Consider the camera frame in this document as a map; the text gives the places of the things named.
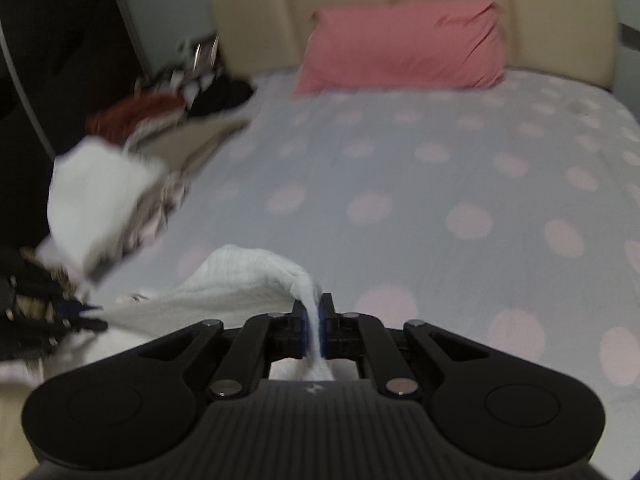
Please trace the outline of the white muslin garment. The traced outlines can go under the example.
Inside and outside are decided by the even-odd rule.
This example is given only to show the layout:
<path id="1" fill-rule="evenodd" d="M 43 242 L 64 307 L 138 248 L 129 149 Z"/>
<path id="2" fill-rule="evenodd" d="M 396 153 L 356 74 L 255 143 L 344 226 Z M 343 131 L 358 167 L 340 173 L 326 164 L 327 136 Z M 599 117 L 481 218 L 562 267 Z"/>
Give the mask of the white muslin garment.
<path id="1" fill-rule="evenodd" d="M 99 306 L 80 292 L 61 268 L 46 268 L 30 252 L 1 253 L 1 380 L 37 387 L 47 378 L 126 349 L 136 340 L 167 335 L 216 318 L 240 327 L 263 313 L 305 308 L 306 338 L 300 363 L 277 360 L 283 380 L 331 380 L 319 335 L 321 288 L 298 264 L 263 249 L 226 245 L 212 252 L 178 286 L 166 292 L 137 292 Z M 101 307 L 93 315 L 107 331 L 72 332 L 54 319 L 54 304 L 75 299 Z"/>

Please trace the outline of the white folded cloth pile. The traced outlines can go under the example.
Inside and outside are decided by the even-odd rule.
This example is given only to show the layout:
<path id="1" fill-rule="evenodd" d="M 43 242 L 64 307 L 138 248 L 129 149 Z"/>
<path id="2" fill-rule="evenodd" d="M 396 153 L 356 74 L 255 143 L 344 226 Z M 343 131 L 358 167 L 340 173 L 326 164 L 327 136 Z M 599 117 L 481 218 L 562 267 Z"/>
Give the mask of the white folded cloth pile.
<path id="1" fill-rule="evenodd" d="M 50 237 L 62 261 L 88 275 L 120 252 L 141 201 L 169 174 L 164 162 L 86 136 L 54 161 L 47 204 Z"/>

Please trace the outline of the orange brown cloth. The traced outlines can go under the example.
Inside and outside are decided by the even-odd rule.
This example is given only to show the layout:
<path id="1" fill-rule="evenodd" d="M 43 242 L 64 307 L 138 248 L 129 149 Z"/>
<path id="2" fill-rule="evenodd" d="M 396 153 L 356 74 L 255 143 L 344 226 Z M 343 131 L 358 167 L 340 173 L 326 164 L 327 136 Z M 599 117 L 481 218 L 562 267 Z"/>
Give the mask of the orange brown cloth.
<path id="1" fill-rule="evenodd" d="M 88 136 L 98 136 L 107 142 L 122 145 L 136 131 L 140 122 L 175 112 L 182 113 L 185 108 L 186 101 L 177 93 L 136 93 L 108 110 L 89 116 L 85 130 Z"/>

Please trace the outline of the polka dot bed sheet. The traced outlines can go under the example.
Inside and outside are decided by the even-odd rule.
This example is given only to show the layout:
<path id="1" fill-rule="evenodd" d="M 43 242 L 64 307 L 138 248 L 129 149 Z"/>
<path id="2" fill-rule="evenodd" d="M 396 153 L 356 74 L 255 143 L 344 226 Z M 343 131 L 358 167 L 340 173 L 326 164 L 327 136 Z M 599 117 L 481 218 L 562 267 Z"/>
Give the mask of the polka dot bed sheet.
<path id="1" fill-rule="evenodd" d="M 608 92 L 512 70 L 465 92 L 292 97 L 258 82 L 250 126 L 149 249 L 96 290 L 111 306 L 218 247 L 276 252 L 343 311 L 422 318 L 572 375 L 606 409 L 594 462 L 639 468 L 639 123 Z"/>

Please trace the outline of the black clothing heap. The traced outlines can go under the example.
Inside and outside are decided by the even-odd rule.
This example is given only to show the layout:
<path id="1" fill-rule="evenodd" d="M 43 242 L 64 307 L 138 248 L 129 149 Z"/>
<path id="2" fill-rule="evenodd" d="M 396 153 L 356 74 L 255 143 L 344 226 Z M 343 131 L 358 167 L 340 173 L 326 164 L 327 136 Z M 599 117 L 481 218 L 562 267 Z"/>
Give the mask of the black clothing heap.
<path id="1" fill-rule="evenodd" d="M 211 114 L 234 110 L 254 96 L 254 87 L 244 79 L 221 75 L 195 96 L 189 117 L 206 117 Z"/>

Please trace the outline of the pink pillow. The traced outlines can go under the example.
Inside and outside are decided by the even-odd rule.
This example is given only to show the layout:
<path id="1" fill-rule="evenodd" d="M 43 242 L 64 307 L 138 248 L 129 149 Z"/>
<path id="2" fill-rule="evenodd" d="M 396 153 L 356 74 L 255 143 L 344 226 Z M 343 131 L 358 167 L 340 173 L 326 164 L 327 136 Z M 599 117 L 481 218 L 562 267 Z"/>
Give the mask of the pink pillow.
<path id="1" fill-rule="evenodd" d="M 485 89 L 506 71 L 492 0 L 416 0 L 314 12 L 294 94 Z"/>

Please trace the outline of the beige padded headboard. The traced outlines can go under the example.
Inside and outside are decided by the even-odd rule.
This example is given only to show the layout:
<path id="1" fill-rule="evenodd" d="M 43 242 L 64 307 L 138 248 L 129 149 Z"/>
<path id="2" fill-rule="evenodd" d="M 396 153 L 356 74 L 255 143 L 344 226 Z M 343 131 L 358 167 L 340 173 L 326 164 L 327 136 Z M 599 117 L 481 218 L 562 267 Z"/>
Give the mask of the beige padded headboard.
<path id="1" fill-rule="evenodd" d="M 490 88 L 510 67 L 611 88 L 614 0 L 209 0 L 229 70 L 295 91 Z"/>

